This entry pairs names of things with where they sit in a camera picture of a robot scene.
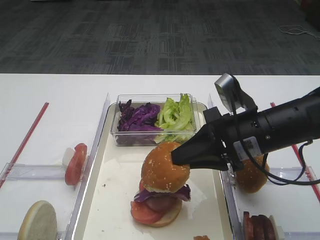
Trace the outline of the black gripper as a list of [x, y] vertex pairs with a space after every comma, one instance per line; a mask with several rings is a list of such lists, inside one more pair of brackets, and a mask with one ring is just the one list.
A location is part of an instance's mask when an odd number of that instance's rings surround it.
[[235, 116], [229, 113], [221, 115], [217, 107], [207, 109], [203, 114], [207, 124], [171, 152], [175, 165], [227, 171], [228, 164], [223, 156], [234, 171], [240, 171], [244, 168], [243, 161], [249, 158], [241, 141], [253, 158], [272, 151], [269, 122], [257, 107]]

